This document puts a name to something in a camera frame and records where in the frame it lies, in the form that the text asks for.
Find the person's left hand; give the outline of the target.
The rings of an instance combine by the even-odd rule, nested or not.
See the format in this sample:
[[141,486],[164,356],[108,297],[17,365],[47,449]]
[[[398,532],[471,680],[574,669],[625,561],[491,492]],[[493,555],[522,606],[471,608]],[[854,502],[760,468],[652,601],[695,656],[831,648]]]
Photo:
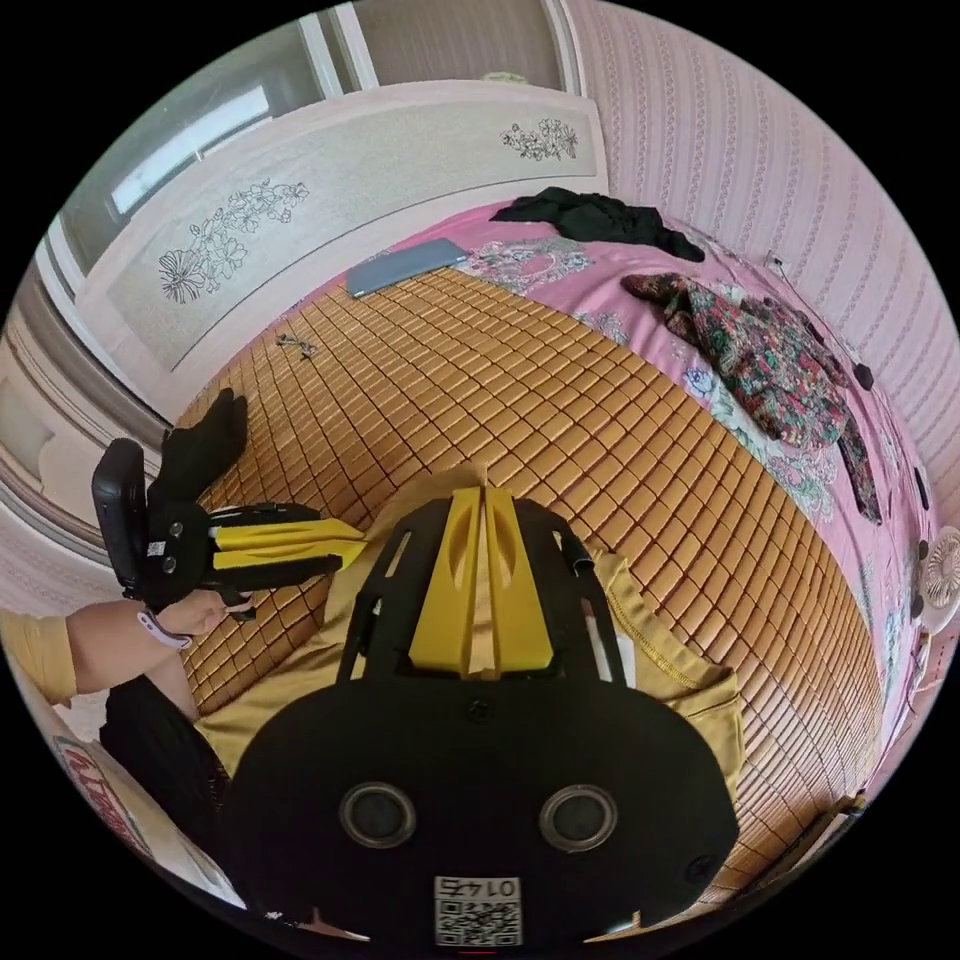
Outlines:
[[216,591],[197,590],[155,614],[155,620],[167,635],[194,638],[208,635],[233,613],[252,608],[249,592],[231,594],[230,600],[225,600]]

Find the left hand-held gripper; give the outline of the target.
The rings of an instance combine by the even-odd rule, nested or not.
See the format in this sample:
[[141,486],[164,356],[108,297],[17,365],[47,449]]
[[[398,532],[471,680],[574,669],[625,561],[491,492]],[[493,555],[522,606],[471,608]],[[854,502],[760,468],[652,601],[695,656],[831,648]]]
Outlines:
[[349,524],[297,504],[260,503],[208,511],[173,503],[151,521],[144,604],[157,614],[197,590],[256,594],[300,587],[349,567],[365,544]]

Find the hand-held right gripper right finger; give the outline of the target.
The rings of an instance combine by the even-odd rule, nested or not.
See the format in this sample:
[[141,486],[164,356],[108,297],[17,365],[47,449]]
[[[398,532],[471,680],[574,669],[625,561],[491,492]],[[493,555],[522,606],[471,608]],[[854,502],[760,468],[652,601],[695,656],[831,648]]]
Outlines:
[[553,646],[515,501],[499,488],[487,492],[487,548],[496,668],[501,674],[545,670]]

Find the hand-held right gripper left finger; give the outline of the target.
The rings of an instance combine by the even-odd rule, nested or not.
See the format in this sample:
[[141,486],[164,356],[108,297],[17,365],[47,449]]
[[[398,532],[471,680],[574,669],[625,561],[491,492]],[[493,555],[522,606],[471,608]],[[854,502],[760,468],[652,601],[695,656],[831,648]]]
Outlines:
[[419,620],[409,648],[422,671],[466,673],[472,646],[482,490],[454,491],[447,505]]

